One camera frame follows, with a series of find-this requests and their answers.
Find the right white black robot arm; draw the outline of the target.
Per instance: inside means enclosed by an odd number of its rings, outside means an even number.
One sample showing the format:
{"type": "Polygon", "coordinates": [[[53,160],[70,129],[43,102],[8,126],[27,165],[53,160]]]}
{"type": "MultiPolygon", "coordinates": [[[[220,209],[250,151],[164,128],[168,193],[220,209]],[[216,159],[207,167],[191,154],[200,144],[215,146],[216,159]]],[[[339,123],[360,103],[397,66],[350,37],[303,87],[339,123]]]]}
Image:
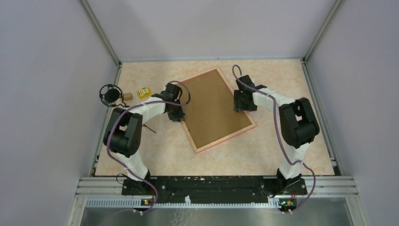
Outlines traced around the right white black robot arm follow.
{"type": "Polygon", "coordinates": [[[249,75],[236,79],[234,111],[256,111],[264,107],[273,113],[273,123],[285,161],[277,170],[276,188],[288,194],[302,175],[305,153],[320,128],[309,99],[292,99],[264,85],[256,86],[249,75]]]}

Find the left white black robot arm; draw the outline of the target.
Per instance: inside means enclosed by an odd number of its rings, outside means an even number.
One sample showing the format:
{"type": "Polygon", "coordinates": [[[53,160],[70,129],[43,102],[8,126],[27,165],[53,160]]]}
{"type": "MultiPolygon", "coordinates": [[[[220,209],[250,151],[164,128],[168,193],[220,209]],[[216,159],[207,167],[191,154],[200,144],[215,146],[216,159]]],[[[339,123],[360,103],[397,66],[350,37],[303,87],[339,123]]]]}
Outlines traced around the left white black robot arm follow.
{"type": "Polygon", "coordinates": [[[146,194],[151,188],[150,172],[139,153],[142,127],[165,113],[172,122],[180,122],[184,118],[183,106],[189,103],[180,101],[183,88],[185,85],[179,81],[169,82],[159,94],[128,108],[116,107],[110,115],[103,138],[107,154],[126,170],[139,194],[146,194]]]}

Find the yellow toy cube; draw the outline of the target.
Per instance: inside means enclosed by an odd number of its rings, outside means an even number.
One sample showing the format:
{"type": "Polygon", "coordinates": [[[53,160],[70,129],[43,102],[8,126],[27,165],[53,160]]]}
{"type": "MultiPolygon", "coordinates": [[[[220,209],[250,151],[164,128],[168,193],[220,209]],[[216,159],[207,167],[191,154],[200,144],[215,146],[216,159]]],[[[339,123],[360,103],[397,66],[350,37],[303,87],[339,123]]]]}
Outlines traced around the yellow toy cube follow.
{"type": "Polygon", "coordinates": [[[148,87],[144,87],[144,88],[142,88],[142,89],[140,89],[140,90],[137,91],[137,95],[138,95],[138,97],[139,97],[140,99],[149,97],[151,94],[152,94],[152,91],[151,91],[151,89],[148,88],[148,87]]]}

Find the small wooden block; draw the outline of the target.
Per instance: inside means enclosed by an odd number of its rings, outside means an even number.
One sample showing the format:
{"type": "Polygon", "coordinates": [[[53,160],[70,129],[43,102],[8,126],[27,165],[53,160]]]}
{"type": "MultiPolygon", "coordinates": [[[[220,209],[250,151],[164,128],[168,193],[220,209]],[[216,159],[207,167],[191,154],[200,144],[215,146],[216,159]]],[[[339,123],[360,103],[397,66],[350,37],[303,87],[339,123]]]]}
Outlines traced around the small wooden block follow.
{"type": "Polygon", "coordinates": [[[124,99],[125,101],[131,101],[131,100],[133,100],[133,95],[132,95],[132,93],[124,93],[124,94],[123,94],[123,99],[124,99]]]}

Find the black microphone on tripod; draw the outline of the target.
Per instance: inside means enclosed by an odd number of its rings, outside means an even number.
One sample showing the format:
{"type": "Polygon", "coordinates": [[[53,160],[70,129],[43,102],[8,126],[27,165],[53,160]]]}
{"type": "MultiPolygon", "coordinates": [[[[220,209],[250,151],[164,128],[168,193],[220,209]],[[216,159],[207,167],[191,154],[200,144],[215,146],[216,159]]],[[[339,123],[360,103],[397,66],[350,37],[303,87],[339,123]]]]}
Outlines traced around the black microphone on tripod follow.
{"type": "Polygon", "coordinates": [[[164,113],[165,105],[159,98],[151,97],[134,106],[128,106],[123,99],[120,87],[107,84],[100,88],[100,101],[107,107],[112,107],[112,113],[104,137],[123,137],[131,139],[141,136],[142,126],[151,118],[164,113]]]}

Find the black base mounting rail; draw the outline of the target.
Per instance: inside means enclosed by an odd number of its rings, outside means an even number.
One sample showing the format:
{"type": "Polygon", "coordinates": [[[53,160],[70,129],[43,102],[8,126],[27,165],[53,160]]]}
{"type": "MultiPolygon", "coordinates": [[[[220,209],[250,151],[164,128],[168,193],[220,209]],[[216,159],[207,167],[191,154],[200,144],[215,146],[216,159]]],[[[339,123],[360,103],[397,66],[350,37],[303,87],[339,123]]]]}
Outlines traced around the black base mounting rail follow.
{"type": "Polygon", "coordinates": [[[278,195],[289,198],[308,193],[304,179],[284,184],[277,177],[264,176],[157,176],[145,182],[125,179],[124,196],[148,196],[157,204],[250,204],[266,203],[278,195]]]}

